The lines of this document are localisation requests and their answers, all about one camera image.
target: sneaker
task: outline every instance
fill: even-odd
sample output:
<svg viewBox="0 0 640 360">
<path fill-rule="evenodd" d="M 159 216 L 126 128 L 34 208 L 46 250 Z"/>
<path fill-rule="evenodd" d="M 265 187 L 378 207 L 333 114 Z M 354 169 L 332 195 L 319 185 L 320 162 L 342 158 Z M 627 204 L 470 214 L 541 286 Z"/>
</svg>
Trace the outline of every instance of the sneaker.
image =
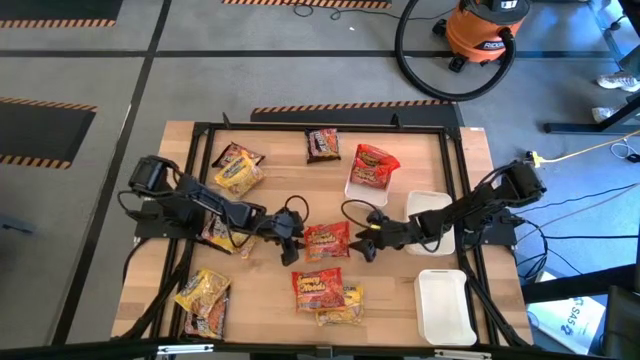
<svg viewBox="0 0 640 360">
<path fill-rule="evenodd" d="M 591 109 L 591 114 L 593 115 L 593 119 L 597 123 L 601 123 L 607 118 L 609 118 L 611 115 L 617 113 L 618 110 L 622 109 L 623 106 L 624 105 L 616 106 L 613 108 L 605 108 L 605 107 L 593 108 Z"/>
<path fill-rule="evenodd" d="M 629 92 L 640 90 L 640 81 L 624 71 L 619 71 L 615 74 L 600 75 L 596 81 L 598 85 L 605 89 L 621 88 Z"/>
</svg>

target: vacuum wheel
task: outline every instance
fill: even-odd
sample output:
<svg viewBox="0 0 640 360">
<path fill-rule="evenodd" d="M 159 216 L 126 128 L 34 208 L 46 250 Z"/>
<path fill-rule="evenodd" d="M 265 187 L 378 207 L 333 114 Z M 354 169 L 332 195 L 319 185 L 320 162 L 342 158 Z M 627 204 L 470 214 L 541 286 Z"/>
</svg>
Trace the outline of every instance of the vacuum wheel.
<svg viewBox="0 0 640 360">
<path fill-rule="evenodd" d="M 466 58 L 460 55 L 456 55 L 453 57 L 453 59 L 451 59 L 451 62 L 449 63 L 449 70 L 459 73 L 460 71 L 462 71 L 466 63 L 467 63 Z"/>
<path fill-rule="evenodd" d="M 438 20 L 438 22 L 433 25 L 433 29 L 431 29 L 431 31 L 438 36 L 444 36 L 445 32 L 447 32 L 447 20 Z"/>
</svg>

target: concrete floor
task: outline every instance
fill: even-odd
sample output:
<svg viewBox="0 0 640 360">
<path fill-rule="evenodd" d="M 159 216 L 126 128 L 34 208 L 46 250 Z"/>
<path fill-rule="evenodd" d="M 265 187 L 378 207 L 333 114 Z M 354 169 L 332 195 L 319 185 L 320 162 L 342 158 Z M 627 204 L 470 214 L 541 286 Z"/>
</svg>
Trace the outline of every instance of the concrete floor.
<svg viewBox="0 0 640 360">
<path fill-rule="evenodd" d="M 400 14 L 405 3 L 394 2 L 391 13 Z M 422 2 L 415 16 L 437 14 L 454 3 Z M 146 50 L 161 5 L 160 0 L 125 0 L 112 29 L 0 30 L 0 50 Z M 593 9 L 578 3 L 535 3 L 518 33 L 518 49 L 607 51 L 597 19 L 606 22 L 605 15 L 615 16 L 615 9 L 601 3 Z M 352 13 L 332 21 L 329 14 L 316 9 L 311 17 L 299 18 L 290 7 L 173 1 L 160 50 L 393 48 L 396 20 Z M 446 44 L 430 34 L 434 22 L 414 21 L 408 30 L 407 48 L 446 50 Z M 629 36 L 628 27 L 628 22 L 623 23 L 619 33 L 627 36 L 614 36 L 620 49 L 630 50 L 637 44 L 637 36 Z M 469 90 L 496 68 L 469 66 L 464 74 L 456 75 L 444 70 L 447 59 L 411 62 L 425 80 L 450 91 Z M 63 289 L 72 276 L 141 64 L 141 58 L 0 58 L 2 96 L 99 106 L 70 170 L 0 167 L 0 213 L 38 227 L 38 233 L 31 237 L 0 233 L 0 348 L 42 345 L 55 327 Z M 613 59 L 519 59 L 492 92 L 460 105 L 464 123 L 487 129 L 496 165 L 520 157 L 526 150 L 553 158 L 588 147 L 610 137 L 545 135 L 540 126 L 547 121 L 589 123 L 591 107 L 623 102 L 626 93 L 593 84 L 597 75 L 616 70 Z M 156 58 L 116 191 L 126 188 L 140 156 L 157 152 L 167 120 L 219 121 L 224 111 L 232 121 L 248 121 L 250 111 L 259 106 L 422 98 L 424 95 L 402 78 L 392 58 Z M 635 139 L 631 143 L 640 147 Z M 630 184 L 637 181 L 637 171 L 637 165 L 613 157 L 606 148 L 548 165 L 540 170 L 549 188 L 543 202 Z M 547 233 L 637 233 L 639 197 L 637 192 L 629 193 L 554 224 Z M 531 212 L 527 218 L 542 223 L 593 202 Z M 133 228 L 134 223 L 112 201 L 69 341 L 109 337 Z M 635 254 L 631 240 L 557 240 L 550 247 L 583 272 L 631 263 Z M 519 246 L 517 257 L 535 255 L 540 249 L 539 239 L 531 236 Z M 573 274 L 552 254 L 547 266 L 557 273 Z"/>
</svg>

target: yellow cable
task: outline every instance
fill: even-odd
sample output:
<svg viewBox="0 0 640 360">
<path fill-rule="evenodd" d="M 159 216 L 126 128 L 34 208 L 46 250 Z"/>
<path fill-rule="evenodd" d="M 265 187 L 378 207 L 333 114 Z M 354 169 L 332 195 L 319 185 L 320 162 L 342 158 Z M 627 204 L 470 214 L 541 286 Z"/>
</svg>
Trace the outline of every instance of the yellow cable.
<svg viewBox="0 0 640 360">
<path fill-rule="evenodd" d="M 615 139 L 615 140 L 607 141 L 607 142 L 602 143 L 602 144 L 594 145 L 594 146 L 592 146 L 590 148 L 586 148 L 584 150 L 580 150 L 580 151 L 574 152 L 572 154 L 559 157 L 557 159 L 549 159 L 549 160 L 547 160 L 547 159 L 543 158 L 542 156 L 538 155 L 538 153 L 535 152 L 535 151 L 531 152 L 531 154 L 532 154 L 531 156 L 533 157 L 533 164 L 535 165 L 535 167 L 538 168 L 538 167 L 540 167 L 540 164 L 542 164 L 542 163 L 560 162 L 562 160 L 566 160 L 568 158 L 571 158 L 571 157 L 574 157 L 574 156 L 577 156 L 577 155 L 580 155 L 580 154 L 584 154 L 587 151 L 591 151 L 591 150 L 597 149 L 599 147 L 615 144 L 615 143 L 617 143 L 619 141 L 622 141 L 622 140 L 625 140 L 627 138 L 630 138 L 630 137 L 632 137 L 633 135 L 636 135 L 636 134 L 640 134 L 640 130 L 636 130 L 636 131 L 634 131 L 632 133 L 629 133 L 629 134 L 627 134 L 627 135 L 625 135 L 625 136 L 623 136 L 623 137 L 621 137 L 619 139 Z"/>
</svg>

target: candy wrapper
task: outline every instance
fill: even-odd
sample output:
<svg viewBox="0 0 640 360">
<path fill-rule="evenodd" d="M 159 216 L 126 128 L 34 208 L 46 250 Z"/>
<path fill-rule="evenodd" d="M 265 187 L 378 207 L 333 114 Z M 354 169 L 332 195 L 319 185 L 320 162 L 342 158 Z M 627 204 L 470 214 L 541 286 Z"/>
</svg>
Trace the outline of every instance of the candy wrapper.
<svg viewBox="0 0 640 360">
<path fill-rule="evenodd" d="M 241 198 L 263 178 L 262 170 L 251 161 L 249 154 L 242 150 L 240 156 L 216 174 L 215 181 L 237 198 Z"/>
<path fill-rule="evenodd" d="M 340 160 L 338 129 L 305 130 L 307 136 L 307 164 Z"/>
<path fill-rule="evenodd" d="M 376 189 L 386 189 L 391 173 L 400 167 L 398 159 L 371 145 L 359 144 L 349 181 Z"/>
<path fill-rule="evenodd" d="M 224 318 L 227 314 L 229 304 L 229 290 L 216 301 L 206 318 L 199 317 L 193 313 L 187 313 L 184 324 L 184 332 L 189 335 L 196 335 L 211 339 L 222 339 L 224 331 Z"/>
<path fill-rule="evenodd" d="M 333 268 L 308 273 L 292 272 L 296 311 L 342 310 L 342 273 Z"/>
<path fill-rule="evenodd" d="M 222 221 L 222 218 L 216 215 L 211 216 L 211 219 L 209 219 L 200 236 L 209 241 L 214 247 L 222 249 L 228 254 L 239 253 L 243 259 L 249 257 L 251 249 L 253 249 L 253 246 L 256 244 L 256 237 L 252 236 L 244 245 L 240 246 L 240 248 L 233 246 L 233 243 L 236 245 L 242 244 L 247 238 L 247 235 L 230 231 Z"/>
<path fill-rule="evenodd" d="M 318 311 L 316 321 L 319 326 L 327 324 L 357 325 L 364 317 L 364 290 L 361 285 L 344 287 L 344 310 Z"/>
<path fill-rule="evenodd" d="M 349 222 L 310 226 L 304 232 L 305 258 L 320 261 L 326 257 L 349 257 Z"/>
<path fill-rule="evenodd" d="M 253 161 L 253 163 L 256 165 L 260 164 L 260 162 L 265 158 L 264 155 L 253 152 L 242 145 L 238 145 L 232 142 L 231 144 L 227 145 L 227 147 L 224 149 L 220 157 L 217 158 L 216 161 L 213 162 L 213 164 L 211 164 L 211 167 L 227 166 L 227 164 L 229 164 L 230 162 L 235 160 L 238 156 L 240 156 L 242 151 L 245 151 L 247 155 L 249 155 L 249 158 L 251 159 L 251 161 Z"/>
<path fill-rule="evenodd" d="M 193 275 L 175 301 L 186 311 L 207 318 L 213 305 L 227 290 L 231 281 L 211 270 L 200 269 Z"/>
</svg>

